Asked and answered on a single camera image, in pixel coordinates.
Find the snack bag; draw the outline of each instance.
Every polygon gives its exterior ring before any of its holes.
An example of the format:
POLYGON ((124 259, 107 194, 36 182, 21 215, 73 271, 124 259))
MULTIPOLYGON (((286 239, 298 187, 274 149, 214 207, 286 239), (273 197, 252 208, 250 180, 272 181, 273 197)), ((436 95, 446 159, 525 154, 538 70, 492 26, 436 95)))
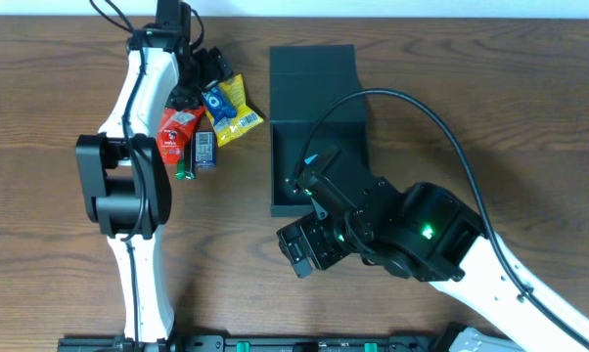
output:
POLYGON ((158 149, 165 164, 177 164, 204 112, 204 106, 197 110, 164 109, 158 130, 158 149))
POLYGON ((216 122, 214 122, 214 115, 210 113, 210 110, 206 112, 207 118, 214 127, 218 147, 222 147, 241 137, 264 120, 247 106, 247 96, 245 95, 245 86, 241 74, 219 83, 218 86, 237 112, 233 118, 224 116, 220 120, 216 120, 216 122))

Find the green connector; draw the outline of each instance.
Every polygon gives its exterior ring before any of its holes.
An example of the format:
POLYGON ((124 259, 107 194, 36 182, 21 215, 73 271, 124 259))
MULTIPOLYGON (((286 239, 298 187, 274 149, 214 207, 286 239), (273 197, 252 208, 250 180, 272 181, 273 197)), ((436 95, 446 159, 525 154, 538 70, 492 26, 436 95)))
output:
POLYGON ((177 180, 183 180, 186 178, 186 163, 184 162, 183 159, 179 159, 179 161, 177 161, 177 173, 175 174, 175 176, 177 177, 177 180))
POLYGON ((364 352, 377 352, 377 343, 365 343, 364 352))
POLYGON ((236 343, 236 352, 250 352, 251 344, 248 342, 236 343))

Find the red snack bag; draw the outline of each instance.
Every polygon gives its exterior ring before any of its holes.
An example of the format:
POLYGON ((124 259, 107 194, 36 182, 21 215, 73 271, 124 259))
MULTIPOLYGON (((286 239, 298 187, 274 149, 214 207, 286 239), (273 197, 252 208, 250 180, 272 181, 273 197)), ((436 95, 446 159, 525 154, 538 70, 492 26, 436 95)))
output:
POLYGON ((197 110, 164 109, 158 130, 158 149, 165 164, 177 164, 204 112, 205 106, 197 110))

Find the black box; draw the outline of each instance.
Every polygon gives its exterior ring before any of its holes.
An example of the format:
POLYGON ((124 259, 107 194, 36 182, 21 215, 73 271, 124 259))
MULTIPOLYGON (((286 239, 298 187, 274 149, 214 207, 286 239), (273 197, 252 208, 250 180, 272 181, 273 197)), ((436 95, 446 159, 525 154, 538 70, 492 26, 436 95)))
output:
MULTIPOLYGON (((297 217, 312 211, 309 196, 289 191, 285 179, 314 122, 333 102, 362 87, 352 45, 270 49, 271 216, 297 217)), ((369 168, 368 115, 363 99, 336 109, 319 127, 306 156, 330 145, 369 168)))

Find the wood grain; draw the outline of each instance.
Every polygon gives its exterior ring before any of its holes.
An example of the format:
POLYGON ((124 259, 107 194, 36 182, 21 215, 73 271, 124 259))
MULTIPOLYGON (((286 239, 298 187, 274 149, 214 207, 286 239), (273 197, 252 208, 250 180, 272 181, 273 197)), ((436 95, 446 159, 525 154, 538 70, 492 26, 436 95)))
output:
MULTIPOLYGON (((244 74, 267 117, 270 46, 355 44, 362 85, 413 94, 447 120, 497 231, 589 316, 589 21, 204 21, 205 44, 244 74)), ((94 17, 0 18, 0 351, 122 333, 117 269, 85 215, 73 147, 113 108, 124 41, 94 17)), ((377 174, 399 189, 432 181, 472 204, 429 121, 390 99, 368 105, 377 174)), ((449 321, 492 330, 430 286, 357 258, 298 280, 275 239, 293 219, 269 215, 269 146, 264 123, 220 149, 213 172, 172 181, 164 262, 183 332, 437 332, 449 321)))

